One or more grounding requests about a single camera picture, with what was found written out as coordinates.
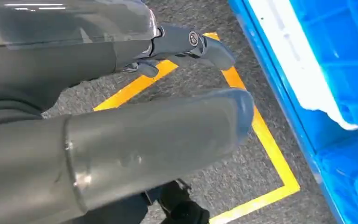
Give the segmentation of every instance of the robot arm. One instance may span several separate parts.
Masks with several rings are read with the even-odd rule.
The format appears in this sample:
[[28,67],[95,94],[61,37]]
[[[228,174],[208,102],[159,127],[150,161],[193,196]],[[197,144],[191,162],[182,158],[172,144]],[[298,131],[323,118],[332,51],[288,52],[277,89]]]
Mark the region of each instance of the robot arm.
[[[157,28],[149,8],[137,0],[63,2],[50,3],[57,9],[48,12],[27,0],[0,1],[0,24],[13,19],[13,30],[0,26],[0,224],[51,224],[81,216],[218,160],[250,128],[252,98],[238,89],[42,119],[63,89],[121,70],[153,71],[150,60],[212,58],[220,68],[234,63],[222,44],[193,30]],[[108,9],[138,17],[108,23],[115,19]],[[28,21],[32,13],[39,16]],[[32,26],[34,21],[49,26]],[[49,21],[62,24],[54,29]],[[68,30],[79,31],[77,24],[82,38],[64,41]],[[133,24],[147,29],[128,28]],[[58,30],[60,40],[40,39],[44,28]]]

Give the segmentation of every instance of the bolt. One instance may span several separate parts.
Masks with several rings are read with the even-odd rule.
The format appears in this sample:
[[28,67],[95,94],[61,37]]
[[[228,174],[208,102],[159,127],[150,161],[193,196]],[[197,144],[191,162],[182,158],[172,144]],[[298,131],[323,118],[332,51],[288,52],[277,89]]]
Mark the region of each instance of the bolt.
[[198,34],[196,32],[194,32],[194,31],[191,31],[189,33],[190,44],[192,46],[197,46],[198,45],[198,40],[199,40]]

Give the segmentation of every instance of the yellow floor marking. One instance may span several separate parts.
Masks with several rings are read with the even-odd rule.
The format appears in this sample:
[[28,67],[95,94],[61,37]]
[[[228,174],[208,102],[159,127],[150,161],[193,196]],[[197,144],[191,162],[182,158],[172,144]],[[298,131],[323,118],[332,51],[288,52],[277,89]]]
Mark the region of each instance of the yellow floor marking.
[[[207,33],[204,35],[216,40],[219,39],[217,33]],[[175,70],[178,66],[166,60],[162,61],[159,65],[157,65],[157,67],[159,69],[159,73],[156,77],[149,78],[143,75],[140,76],[135,81],[120,90],[118,93],[116,93],[115,95],[101,103],[99,106],[94,108],[94,111],[119,107],[120,105],[124,104],[132,97],[136,96],[141,91],[155,83],[157,80],[161,79],[171,71]],[[222,71],[222,73],[230,87],[246,89],[245,84],[242,82],[238,72],[234,67],[227,71]],[[213,217],[210,220],[211,224],[226,224],[246,214],[249,214],[250,212],[256,211],[271,203],[279,201],[300,190],[300,185],[298,184],[296,178],[291,172],[289,165],[287,164],[284,156],[282,155],[261,114],[256,107],[254,108],[254,110],[255,117],[252,123],[253,130],[255,131],[257,137],[265,148],[267,155],[270,157],[272,164],[274,165],[280,178],[282,179],[284,186],[275,189],[265,195],[262,195],[256,199],[253,199],[249,202],[246,202],[242,205],[239,205],[231,209],[230,211],[223,212],[222,214]]]
[[[204,35],[219,40],[217,33],[207,33]],[[246,89],[245,84],[241,80],[240,75],[234,67],[230,68],[227,71],[222,71],[222,73],[230,87]],[[249,214],[252,211],[258,210],[262,207],[279,201],[300,190],[300,185],[294,177],[293,172],[291,172],[288,163],[286,162],[282,152],[280,151],[278,145],[275,142],[274,137],[269,131],[266,123],[264,122],[263,117],[261,116],[256,106],[254,110],[255,116],[252,122],[253,130],[255,131],[257,137],[265,148],[267,155],[270,157],[271,162],[274,165],[280,178],[282,179],[284,186],[265,195],[262,195],[256,199],[253,199],[250,202],[239,205],[230,211],[223,212],[222,214],[213,217],[210,221],[211,224],[226,224],[232,220]]]
[[244,215],[247,215],[253,211],[256,211],[266,205],[277,202],[282,198],[294,194],[295,192],[290,190],[287,186],[280,187],[269,193],[266,193],[256,199],[239,205],[230,211],[223,212],[209,220],[210,224],[227,224],[233,220],[236,220]]
[[103,103],[94,108],[94,111],[107,110],[111,108],[117,108],[138,95],[147,87],[151,86],[153,83],[161,79],[162,77],[168,75],[171,71],[175,70],[178,66],[168,60],[162,61],[157,65],[159,70],[158,74],[154,78],[149,78],[147,76],[141,75],[139,78],[135,79],[132,83],[128,84],[118,93],[105,100]]

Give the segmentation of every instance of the blue bin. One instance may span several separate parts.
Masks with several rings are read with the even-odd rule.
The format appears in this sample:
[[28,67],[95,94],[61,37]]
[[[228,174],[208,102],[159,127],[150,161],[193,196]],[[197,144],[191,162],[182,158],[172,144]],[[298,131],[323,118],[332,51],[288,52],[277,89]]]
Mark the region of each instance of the blue bin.
[[[358,0],[289,1],[341,113],[358,123]],[[333,215],[340,224],[358,224],[358,130],[344,130],[326,113],[301,107],[251,1],[229,2]]]
[[358,131],[321,151],[315,160],[346,223],[358,224]]
[[358,0],[290,2],[344,120],[358,125]]

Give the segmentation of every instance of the transparent plastic cover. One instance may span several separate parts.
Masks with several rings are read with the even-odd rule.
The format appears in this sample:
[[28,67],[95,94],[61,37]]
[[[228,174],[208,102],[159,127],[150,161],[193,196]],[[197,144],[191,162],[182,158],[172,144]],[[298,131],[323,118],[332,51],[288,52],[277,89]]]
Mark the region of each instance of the transparent plastic cover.
[[154,14],[140,0],[0,0],[0,46],[10,49],[157,35]]

